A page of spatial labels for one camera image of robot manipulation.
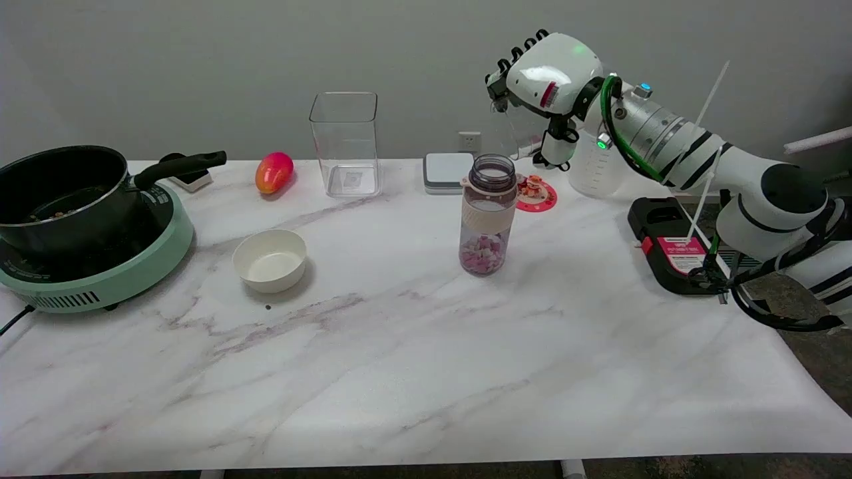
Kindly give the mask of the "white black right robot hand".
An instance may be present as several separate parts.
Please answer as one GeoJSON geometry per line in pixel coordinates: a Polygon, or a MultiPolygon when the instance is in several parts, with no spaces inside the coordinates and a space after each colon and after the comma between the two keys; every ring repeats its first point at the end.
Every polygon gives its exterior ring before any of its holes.
{"type": "Polygon", "coordinates": [[[579,128],[604,82],[600,59],[583,42],[562,33],[536,31],[511,49],[485,83],[493,111],[511,107],[547,120],[532,162],[538,168],[568,172],[579,128]]]}

